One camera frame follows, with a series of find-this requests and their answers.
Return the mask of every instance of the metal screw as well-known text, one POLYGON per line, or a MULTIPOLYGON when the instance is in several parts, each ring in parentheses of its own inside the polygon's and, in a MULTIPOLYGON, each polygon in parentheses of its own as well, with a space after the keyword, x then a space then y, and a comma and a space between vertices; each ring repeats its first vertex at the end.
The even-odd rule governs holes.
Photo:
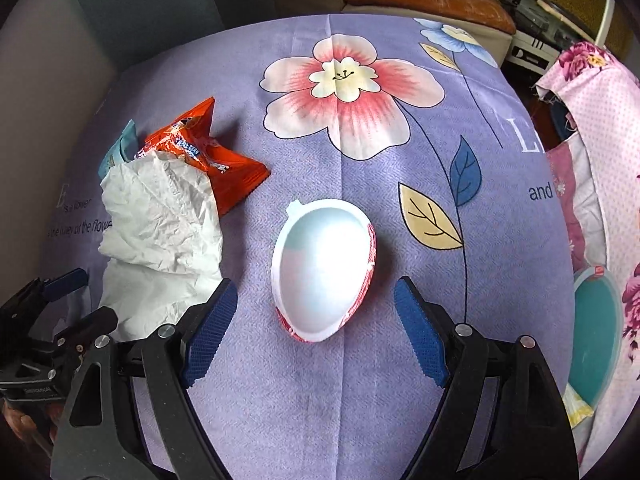
POLYGON ((171 337, 173 334, 175 334, 175 326, 173 325, 162 325, 158 329, 158 335, 163 339, 171 337))
POLYGON ((456 325, 456 334, 458 334, 460 337, 469 337, 473 332, 474 329, 472 329, 469 325, 466 325, 464 323, 456 325))
POLYGON ((109 344, 109 336, 108 335, 99 335, 95 338, 94 345, 96 348, 103 348, 109 344))
POLYGON ((536 345, 536 340, 530 335, 524 335, 520 338, 520 344, 524 346, 524 348, 533 348, 536 345))

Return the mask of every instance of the white tissue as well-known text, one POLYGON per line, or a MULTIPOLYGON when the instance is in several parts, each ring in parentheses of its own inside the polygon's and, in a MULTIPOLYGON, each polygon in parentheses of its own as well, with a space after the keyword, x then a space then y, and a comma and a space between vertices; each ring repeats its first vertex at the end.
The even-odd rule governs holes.
POLYGON ((124 341, 176 323, 222 280, 222 232, 209 177, 167 152, 114 166, 102 183, 113 225, 99 251, 111 260, 100 306, 118 315, 124 341))

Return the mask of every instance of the orange candy package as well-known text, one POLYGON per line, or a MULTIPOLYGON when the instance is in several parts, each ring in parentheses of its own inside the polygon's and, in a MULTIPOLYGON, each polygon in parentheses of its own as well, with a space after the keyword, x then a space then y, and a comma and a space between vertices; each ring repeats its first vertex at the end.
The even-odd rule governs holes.
POLYGON ((210 97, 183 113, 172 124, 149 135, 136 158, 150 150, 171 152, 184 158, 190 166, 206 172, 216 198, 218 215, 222 217, 260 186, 270 172, 263 163, 232 152, 209 137, 214 102, 210 97))

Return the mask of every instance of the leaf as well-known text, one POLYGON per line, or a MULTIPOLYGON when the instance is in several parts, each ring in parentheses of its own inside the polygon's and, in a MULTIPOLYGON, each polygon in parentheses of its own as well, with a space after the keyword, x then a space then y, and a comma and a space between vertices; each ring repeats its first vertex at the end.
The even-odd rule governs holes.
POLYGON ((420 46, 424 49, 424 51, 427 54, 429 54, 431 59, 433 59, 434 61, 437 61, 441 65, 444 65, 448 68, 452 68, 453 70, 457 70, 458 72, 460 72, 460 69, 458 68, 458 66, 451 60, 449 56, 444 54, 442 51, 438 50, 434 46, 427 45, 425 43, 421 43, 420 46))
POLYGON ((460 136, 460 145, 449 168, 449 183, 456 206, 466 204, 476 196, 482 184, 482 172, 476 154, 460 136))
POLYGON ((400 210, 409 232, 422 245, 440 251, 462 247, 447 214, 431 198, 398 182, 400 210))

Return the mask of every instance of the pink flower print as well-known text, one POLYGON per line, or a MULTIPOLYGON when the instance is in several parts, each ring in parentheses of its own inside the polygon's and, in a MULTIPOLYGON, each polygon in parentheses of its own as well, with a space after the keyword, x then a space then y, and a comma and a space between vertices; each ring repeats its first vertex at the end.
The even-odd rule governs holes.
POLYGON ((602 69, 613 63, 614 57, 594 44, 583 41, 565 50, 560 54, 558 61, 562 67, 564 80, 571 81, 586 68, 602 69))
POLYGON ((281 139, 327 129, 344 155, 366 160, 409 140, 395 99, 420 108, 444 99, 431 72, 402 59, 378 59, 360 36, 334 34, 316 43, 313 55, 271 63, 260 82, 269 92, 286 92, 264 118, 264 127, 281 139))
POLYGON ((625 304, 625 329, 622 335, 630 339, 628 356, 633 362, 634 354, 638 349, 636 336, 640 331, 640 264, 626 283, 625 291, 622 294, 622 303, 625 304))

